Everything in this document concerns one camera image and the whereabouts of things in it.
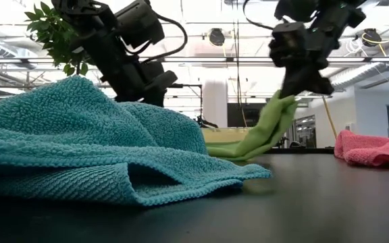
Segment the yellow plastic bin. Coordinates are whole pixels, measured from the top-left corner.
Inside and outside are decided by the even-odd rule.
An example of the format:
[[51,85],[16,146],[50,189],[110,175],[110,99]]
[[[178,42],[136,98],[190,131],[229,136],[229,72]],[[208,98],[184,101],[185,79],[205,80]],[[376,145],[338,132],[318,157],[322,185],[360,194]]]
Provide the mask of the yellow plastic bin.
[[202,128],[206,143],[238,142],[244,139],[251,128]]

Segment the green potted plant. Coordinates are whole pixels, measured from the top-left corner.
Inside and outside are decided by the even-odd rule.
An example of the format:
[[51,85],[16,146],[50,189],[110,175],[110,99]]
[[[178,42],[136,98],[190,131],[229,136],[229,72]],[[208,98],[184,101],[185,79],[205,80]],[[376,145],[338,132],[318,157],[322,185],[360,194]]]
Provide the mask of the green potted plant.
[[36,34],[36,43],[53,59],[53,66],[62,68],[66,76],[83,75],[89,71],[86,54],[75,53],[70,45],[78,37],[74,29],[64,22],[53,7],[40,2],[34,11],[26,11],[27,30]]

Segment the pink microfiber towel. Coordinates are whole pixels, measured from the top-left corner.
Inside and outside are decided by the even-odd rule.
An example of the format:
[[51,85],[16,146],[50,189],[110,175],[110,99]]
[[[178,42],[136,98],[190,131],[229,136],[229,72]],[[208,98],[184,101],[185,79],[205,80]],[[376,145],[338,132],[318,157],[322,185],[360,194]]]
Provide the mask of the pink microfiber towel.
[[336,139],[334,156],[345,160],[349,165],[389,165],[389,138],[359,135],[343,130]]

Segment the black metal frame rig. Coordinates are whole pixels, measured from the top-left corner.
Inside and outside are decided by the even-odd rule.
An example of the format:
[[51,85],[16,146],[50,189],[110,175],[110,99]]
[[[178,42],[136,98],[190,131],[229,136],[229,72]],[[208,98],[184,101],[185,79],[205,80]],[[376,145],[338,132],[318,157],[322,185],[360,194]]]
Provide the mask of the black metal frame rig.
[[203,87],[201,84],[173,84],[168,88],[164,106],[195,120],[201,128],[203,121]]

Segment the teal terry towel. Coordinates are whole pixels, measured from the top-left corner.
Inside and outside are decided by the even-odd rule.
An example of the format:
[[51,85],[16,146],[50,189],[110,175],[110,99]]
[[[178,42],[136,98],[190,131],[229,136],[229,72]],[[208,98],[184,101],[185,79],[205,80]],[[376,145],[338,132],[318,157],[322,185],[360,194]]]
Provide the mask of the teal terry towel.
[[0,100],[1,196],[150,207],[270,175],[211,157],[189,117],[79,76]]

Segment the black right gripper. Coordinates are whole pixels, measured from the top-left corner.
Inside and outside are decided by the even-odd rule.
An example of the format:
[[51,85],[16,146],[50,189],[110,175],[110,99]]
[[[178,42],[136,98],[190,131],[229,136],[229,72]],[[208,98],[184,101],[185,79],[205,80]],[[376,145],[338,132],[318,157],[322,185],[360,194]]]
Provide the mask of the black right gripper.
[[285,66],[286,72],[282,83],[280,98],[296,96],[309,91],[321,95],[330,95],[334,87],[320,71],[328,67],[330,53],[338,49],[338,39],[342,34],[342,25],[335,21],[316,20],[307,29],[307,54],[300,61],[293,61]]

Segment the lime green microfiber towel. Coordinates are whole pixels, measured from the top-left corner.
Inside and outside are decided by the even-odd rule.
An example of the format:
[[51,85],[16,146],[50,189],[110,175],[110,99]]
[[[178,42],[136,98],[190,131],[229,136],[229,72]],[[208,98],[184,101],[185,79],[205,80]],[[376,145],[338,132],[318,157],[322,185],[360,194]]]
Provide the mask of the lime green microfiber towel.
[[207,143],[207,152],[212,157],[228,161],[247,161],[275,146],[292,125],[297,108],[294,95],[281,98],[277,90],[262,108],[257,124],[249,129],[240,141]]

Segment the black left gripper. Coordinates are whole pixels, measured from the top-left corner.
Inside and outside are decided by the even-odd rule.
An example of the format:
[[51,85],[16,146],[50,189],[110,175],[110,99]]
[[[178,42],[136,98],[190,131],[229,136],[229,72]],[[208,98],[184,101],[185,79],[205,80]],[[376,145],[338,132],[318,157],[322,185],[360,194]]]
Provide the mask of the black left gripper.
[[118,21],[78,19],[70,22],[77,41],[116,93],[117,102],[142,100],[163,107],[167,88],[178,78],[173,71],[164,72],[162,63],[140,63],[138,55],[129,55],[119,34]]

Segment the black cabinet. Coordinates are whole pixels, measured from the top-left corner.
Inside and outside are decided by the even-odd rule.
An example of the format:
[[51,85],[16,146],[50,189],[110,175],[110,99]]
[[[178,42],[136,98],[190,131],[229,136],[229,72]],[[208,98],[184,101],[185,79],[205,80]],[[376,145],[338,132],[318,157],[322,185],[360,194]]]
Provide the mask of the black cabinet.
[[228,127],[254,127],[264,106],[265,103],[228,103]]

